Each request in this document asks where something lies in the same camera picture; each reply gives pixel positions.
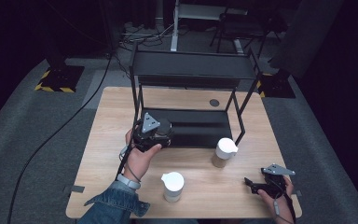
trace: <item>human hand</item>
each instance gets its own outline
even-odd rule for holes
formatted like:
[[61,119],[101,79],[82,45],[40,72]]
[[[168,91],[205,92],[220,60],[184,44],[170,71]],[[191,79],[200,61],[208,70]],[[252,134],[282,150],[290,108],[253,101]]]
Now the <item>human hand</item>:
[[[130,144],[132,130],[126,133],[126,143]],[[146,174],[152,158],[161,150],[161,145],[157,144],[146,152],[142,152],[136,147],[131,151],[124,168],[124,176],[134,182],[140,182]]]
[[[293,193],[293,189],[295,187],[293,186],[292,182],[286,176],[284,176],[283,179],[286,184],[286,193],[289,197],[291,197],[291,195]],[[290,212],[290,208],[289,208],[284,196],[281,196],[276,199],[276,202],[277,202],[277,205],[279,208],[279,215],[277,216],[277,213],[275,211],[275,206],[274,206],[274,199],[269,197],[269,195],[262,189],[258,190],[257,193],[260,195],[263,202],[267,205],[268,210],[270,211],[272,216],[280,217],[280,218],[276,218],[276,220],[275,220],[277,224],[295,223],[293,221],[292,213]]]

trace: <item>hand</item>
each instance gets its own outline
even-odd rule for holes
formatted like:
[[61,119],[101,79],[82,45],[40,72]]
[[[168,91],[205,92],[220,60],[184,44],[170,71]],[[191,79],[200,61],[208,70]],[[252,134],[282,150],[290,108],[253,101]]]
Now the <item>hand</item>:
[[[131,133],[132,130],[129,130],[126,133],[126,143],[128,145],[130,144]],[[146,174],[150,161],[160,150],[160,144],[151,147],[146,152],[142,152],[135,147],[131,151],[131,154],[127,160],[123,175],[132,181],[139,182],[138,179],[141,180],[141,178]]]
[[[293,193],[293,189],[294,186],[292,184],[292,182],[290,182],[290,180],[284,176],[284,182],[286,184],[286,193],[289,197],[291,197],[292,193]],[[270,211],[270,213],[272,214],[273,217],[276,217],[276,213],[275,213],[275,207],[274,207],[274,199],[272,199],[271,197],[269,197],[269,195],[262,189],[258,190],[257,193],[260,195],[261,199],[263,200],[263,202],[267,205],[268,210]],[[284,198],[284,196],[281,196],[279,198],[277,198],[277,204],[279,207],[279,216],[284,218],[276,218],[276,223],[277,224],[288,224],[288,223],[295,223],[293,221],[292,218],[292,214],[290,213],[290,209],[289,206],[287,205],[287,201]]]

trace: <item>desk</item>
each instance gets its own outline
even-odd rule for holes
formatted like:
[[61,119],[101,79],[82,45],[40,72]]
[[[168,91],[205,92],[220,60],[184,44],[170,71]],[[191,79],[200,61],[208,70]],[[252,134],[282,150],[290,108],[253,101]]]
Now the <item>desk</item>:
[[176,0],[173,14],[171,51],[177,51],[179,18],[218,21],[220,14],[224,11],[224,7],[180,4],[180,1]]
[[[90,208],[90,205],[83,205],[85,201],[103,192],[115,179],[118,153],[125,146],[124,134],[133,122],[131,93],[131,88],[104,89],[75,181],[75,186],[85,189],[82,193],[72,192],[66,209],[68,217],[82,217]],[[246,92],[237,94],[243,99]],[[144,88],[145,99],[156,108],[214,109],[210,105],[211,99],[225,102],[229,95],[226,91]],[[234,108],[228,111],[228,116],[233,136],[238,136],[241,130]],[[224,168],[212,165],[213,149],[210,148],[168,147],[153,158],[142,179],[142,187],[137,190],[140,200],[151,203],[144,217],[269,217],[267,207],[245,186],[243,178],[264,183],[260,168],[273,162],[284,166],[284,161],[257,93],[251,97],[242,118],[247,133],[238,145],[237,155]],[[182,196],[177,203],[164,200],[160,180],[162,174],[172,171],[185,178]],[[300,217],[302,211],[296,196],[293,196],[293,203],[296,215]]]

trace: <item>bracelet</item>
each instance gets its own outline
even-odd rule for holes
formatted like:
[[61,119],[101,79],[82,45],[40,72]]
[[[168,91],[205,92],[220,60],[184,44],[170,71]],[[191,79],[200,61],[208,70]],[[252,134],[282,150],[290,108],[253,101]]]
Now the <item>bracelet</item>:
[[120,181],[121,183],[127,185],[131,189],[139,189],[141,187],[140,183],[136,183],[136,182],[128,179],[123,174],[119,174],[117,176],[117,181]]

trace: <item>white cup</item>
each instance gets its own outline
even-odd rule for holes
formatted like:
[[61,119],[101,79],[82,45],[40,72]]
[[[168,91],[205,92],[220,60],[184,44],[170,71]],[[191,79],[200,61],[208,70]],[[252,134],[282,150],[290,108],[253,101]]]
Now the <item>white cup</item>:
[[180,199],[185,179],[177,172],[170,172],[161,177],[164,182],[164,198],[170,203],[177,202]]
[[222,138],[216,146],[216,151],[212,157],[212,164],[215,167],[223,168],[229,159],[235,156],[238,152],[237,146],[234,141],[229,138]]

